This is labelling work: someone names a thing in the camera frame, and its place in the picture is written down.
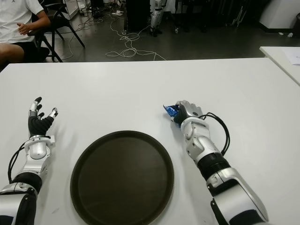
human hand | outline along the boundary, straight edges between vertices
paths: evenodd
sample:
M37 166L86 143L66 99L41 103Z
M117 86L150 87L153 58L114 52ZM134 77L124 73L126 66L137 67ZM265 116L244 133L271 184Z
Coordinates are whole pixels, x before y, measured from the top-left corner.
M18 31L20 34L22 35L26 35L29 33L30 28L28 24L24 24L24 23L17 23L17 25L19 26Z

black joint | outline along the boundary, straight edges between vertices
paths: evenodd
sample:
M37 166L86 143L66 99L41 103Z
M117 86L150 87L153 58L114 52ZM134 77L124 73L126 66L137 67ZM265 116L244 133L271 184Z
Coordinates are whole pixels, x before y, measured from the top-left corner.
M230 188L232 188L233 186L235 185L238 185L238 181L235 180L235 179L232 179L232 180L228 180L226 181L225 183L222 183L220 184L219 186L217 187L213 187L211 184L209 184L207 186L208 190L210 191L210 194L214 197Z
M0 224L3 224L3 225L11 225L11 224L13 224L13 220L14 220L14 218L10 217L10 216L4 216L4 215L0 216Z
M39 193L43 185L42 179L37 174L32 172L23 172L17 175L12 183L25 183L33 186L33 188Z
M197 167L204 179L207 180L214 173L229 168L230 165L221 153L211 153L200 159Z
M243 211L229 221L230 225L253 225L261 222L263 220L255 210Z
M179 108L176 116L174 116L173 121L179 125L187 118L187 112L184 109Z

white cable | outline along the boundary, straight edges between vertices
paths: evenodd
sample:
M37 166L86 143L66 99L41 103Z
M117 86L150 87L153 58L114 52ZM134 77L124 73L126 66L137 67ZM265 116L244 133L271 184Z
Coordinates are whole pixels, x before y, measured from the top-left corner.
M68 57L66 57L66 58L64 58L64 59L61 59L61 60L66 60L66 59L69 59L69 58L71 58L73 56L73 52L71 51L71 46L70 46L70 43L71 43L73 37L74 37L74 34L73 34L72 38L69 40L69 49L70 49L71 55L68 56Z
M130 33L130 34L127 34L127 35L120 35L119 32L117 30L114 30L112 28L112 23L115 22L116 20L109 14L109 16L113 19L113 21L111 22L110 24L110 27L111 27L111 30L112 31L115 31L117 32L117 34L121 37L120 40L126 40L125 42L125 46L127 49L125 49L124 51L122 51L121 53L118 53L118 52L115 52L115 51L112 51L112 52L108 52L106 53L106 56L111 56L111 57L118 57L118 56L121 56L121 57L125 57L125 58L131 58L131 57L134 57L135 55L151 55L151 54L154 54L154 59L153 61L155 61L155 58L156 56L158 55L160 58L162 58L163 60L166 61L166 59L164 57L162 57L161 55L157 54L156 52L151 52L151 51L145 51L145 50L138 50L136 48L134 48L132 46L132 42L133 41L137 41L138 39L140 39L140 33L147 29L149 26L145 27L144 29L142 29L138 34L137 33ZM131 55L125 55L126 52L129 52L129 51L132 51L132 54Z

white desk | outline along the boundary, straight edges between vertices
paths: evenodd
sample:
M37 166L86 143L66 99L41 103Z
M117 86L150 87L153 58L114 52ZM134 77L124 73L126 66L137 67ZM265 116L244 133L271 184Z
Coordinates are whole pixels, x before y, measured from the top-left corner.
M172 158L174 193L154 224L217 224L205 181L163 109L182 99L224 120L232 141L226 159L260 196L271 223L295 225L299 218L300 89L267 58L9 65L0 73L0 187L8 183L12 154L28 138L27 113L38 96L45 113L56 106L59 116L48 132L57 145L37 225L85 224L70 200L73 167L93 141L118 130L153 136ZM221 149L222 127L208 122Z
M260 47L260 50L300 86L300 66L291 64L281 47Z

white t-shirt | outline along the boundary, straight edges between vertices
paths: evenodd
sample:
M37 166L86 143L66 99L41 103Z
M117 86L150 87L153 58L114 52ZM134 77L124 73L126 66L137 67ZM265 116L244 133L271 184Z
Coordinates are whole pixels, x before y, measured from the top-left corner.
M19 33L17 23L31 23L32 13L43 10L38 0L0 0L0 43L33 41L34 37Z

